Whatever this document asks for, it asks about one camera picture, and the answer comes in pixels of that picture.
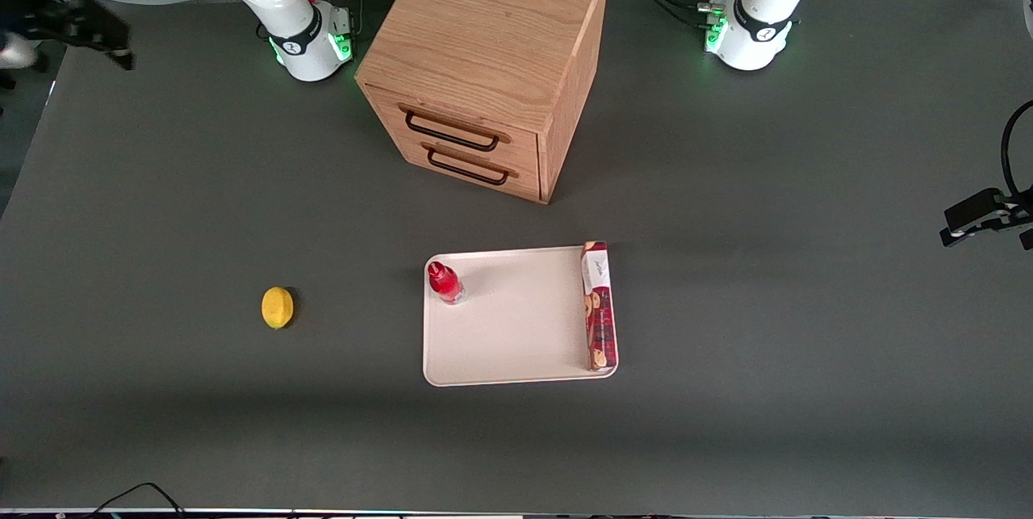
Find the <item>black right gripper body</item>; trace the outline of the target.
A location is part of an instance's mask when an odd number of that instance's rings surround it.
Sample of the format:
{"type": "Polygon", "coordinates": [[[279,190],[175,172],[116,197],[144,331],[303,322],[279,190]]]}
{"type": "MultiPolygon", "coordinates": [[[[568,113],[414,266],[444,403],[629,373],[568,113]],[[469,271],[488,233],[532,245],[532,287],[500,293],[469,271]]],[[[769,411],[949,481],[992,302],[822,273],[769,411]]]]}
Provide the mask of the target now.
{"type": "Polygon", "coordinates": [[[104,52],[106,38],[128,42],[128,23],[99,0],[51,2],[32,12],[31,38],[104,52]]]}

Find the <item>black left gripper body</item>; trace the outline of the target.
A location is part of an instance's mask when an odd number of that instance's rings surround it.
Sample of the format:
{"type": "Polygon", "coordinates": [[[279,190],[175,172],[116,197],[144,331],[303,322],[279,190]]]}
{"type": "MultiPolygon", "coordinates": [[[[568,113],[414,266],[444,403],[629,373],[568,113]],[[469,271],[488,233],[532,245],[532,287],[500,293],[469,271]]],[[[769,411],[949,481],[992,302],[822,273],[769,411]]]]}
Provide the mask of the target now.
{"type": "Polygon", "coordinates": [[[1019,231],[1023,250],[1032,250],[1032,187],[1004,199],[1006,216],[1002,218],[1003,231],[1019,231]]]}

